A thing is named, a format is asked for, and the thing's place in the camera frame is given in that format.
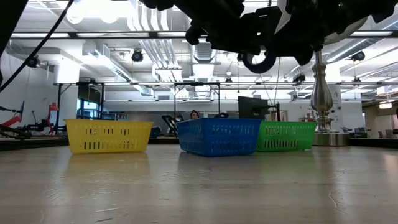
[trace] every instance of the desk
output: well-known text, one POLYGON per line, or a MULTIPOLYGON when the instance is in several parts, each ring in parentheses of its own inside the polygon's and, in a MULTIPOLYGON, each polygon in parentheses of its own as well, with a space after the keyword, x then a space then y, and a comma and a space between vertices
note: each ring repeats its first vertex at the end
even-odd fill
POLYGON ((0 152, 2 223, 395 223, 398 151, 0 152))

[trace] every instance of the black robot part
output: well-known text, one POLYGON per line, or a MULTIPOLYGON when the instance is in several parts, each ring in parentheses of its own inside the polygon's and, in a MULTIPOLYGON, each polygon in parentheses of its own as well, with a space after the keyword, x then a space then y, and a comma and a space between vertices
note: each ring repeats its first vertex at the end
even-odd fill
POLYGON ((239 53, 250 71, 262 73, 271 69, 276 57, 294 57, 300 65, 309 63, 325 37, 342 34, 349 25, 368 16, 376 22, 384 20, 392 15, 398 0, 286 0, 285 10, 291 17, 281 30, 276 30, 282 15, 278 6, 241 15, 243 0, 142 2, 160 10, 176 5, 192 19, 186 33, 190 44, 198 44, 206 34, 213 49, 239 53), (251 55, 259 55, 261 49, 266 49, 266 59, 253 65, 251 55))

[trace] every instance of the cable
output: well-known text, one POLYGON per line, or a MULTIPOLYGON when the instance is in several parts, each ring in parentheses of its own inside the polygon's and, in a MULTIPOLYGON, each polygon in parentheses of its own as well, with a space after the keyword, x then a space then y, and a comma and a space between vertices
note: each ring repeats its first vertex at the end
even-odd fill
POLYGON ((20 67, 15 71, 14 74, 11 75, 11 77, 5 82, 5 84, 3 84, 0 87, 0 93, 7 88, 8 85, 10 85, 10 83, 15 79, 15 77, 18 76, 18 74, 20 74, 20 72, 24 69, 24 67, 29 63, 29 60, 31 58, 33 58, 37 52, 39 52, 39 50, 43 47, 43 45, 46 43, 46 41, 49 40, 49 38, 51 37, 51 35, 55 32, 55 30, 57 29, 57 27, 60 25, 60 23, 62 22, 63 18, 66 16, 69 7, 73 4, 74 0, 69 0, 67 6, 65 7, 65 9, 63 10, 63 12, 61 13, 60 17, 58 18, 58 20, 55 22, 54 26, 51 28, 51 30, 48 32, 48 34, 44 37, 44 39, 38 44, 38 46, 33 50, 33 52, 26 58, 26 60, 24 61, 24 63, 22 63, 22 65, 20 65, 20 67))
POLYGON ((268 91, 267 91, 267 87, 266 87, 266 84, 264 83, 264 79, 262 78, 262 74, 261 74, 261 73, 260 73, 260 78, 261 78, 262 85, 264 86, 264 89, 266 90, 269 103, 270 103, 271 106, 272 106, 272 100, 271 100, 271 97, 269 97, 269 94, 268 94, 268 91))
POLYGON ((276 79, 274 105, 276 104, 276 93, 278 92, 279 72, 280 72, 280 57, 279 57, 279 62, 278 62, 278 78, 276 79))

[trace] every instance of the fluorescent light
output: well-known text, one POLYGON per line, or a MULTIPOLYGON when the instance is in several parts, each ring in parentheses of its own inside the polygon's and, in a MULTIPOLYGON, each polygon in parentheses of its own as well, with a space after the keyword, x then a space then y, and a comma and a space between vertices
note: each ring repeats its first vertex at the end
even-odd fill
POLYGON ((174 83, 150 83, 150 82, 142 82, 137 84, 138 85, 174 85, 174 83))
POLYGON ((105 85, 113 85, 113 86, 129 86, 130 83, 104 83, 105 85))
POLYGON ((241 83, 226 83, 226 82, 222 82, 220 83, 220 85, 255 85, 255 82, 241 82, 241 83))
POLYGON ((149 37, 148 32, 107 32, 107 33, 96 33, 96 32, 79 32, 76 34, 78 37, 81 38, 97 38, 97 37, 104 37, 104 38, 114 38, 114 37, 120 37, 120 38, 129 38, 129 37, 135 37, 135 38, 146 38, 149 37))
MULTIPOLYGON (((44 38, 48 33, 14 33, 11 38, 44 38)), ((67 33, 54 33, 51 38, 69 38, 67 33)))
POLYGON ((105 102, 115 103, 115 102, 128 102, 128 100, 105 100, 105 102))
POLYGON ((158 32, 159 37, 185 37, 185 32, 158 32))
POLYGON ((392 108, 392 104, 391 103, 380 103, 379 108, 380 109, 389 109, 389 108, 392 108))
POLYGON ((351 37, 363 37, 363 36, 383 36, 388 37, 392 34, 392 31, 356 31, 351 34, 351 37))
POLYGON ((131 101, 133 101, 133 102, 154 102, 157 100, 131 100, 131 101))

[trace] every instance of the security camera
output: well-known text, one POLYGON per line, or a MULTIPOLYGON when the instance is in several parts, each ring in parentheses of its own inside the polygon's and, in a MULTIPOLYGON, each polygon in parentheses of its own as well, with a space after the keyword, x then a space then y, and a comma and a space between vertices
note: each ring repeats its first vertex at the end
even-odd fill
POLYGON ((355 61, 363 61, 365 59, 365 53, 363 51, 360 51, 350 58, 351 60, 355 61))
POLYGON ((31 59, 28 60, 27 66, 29 68, 39 68, 41 63, 42 62, 39 60, 39 56, 36 55, 36 56, 34 56, 34 57, 32 57, 31 59))
POLYGON ((141 49, 135 49, 134 53, 131 56, 131 60, 133 62, 142 62, 144 59, 144 56, 142 56, 142 50, 141 49))

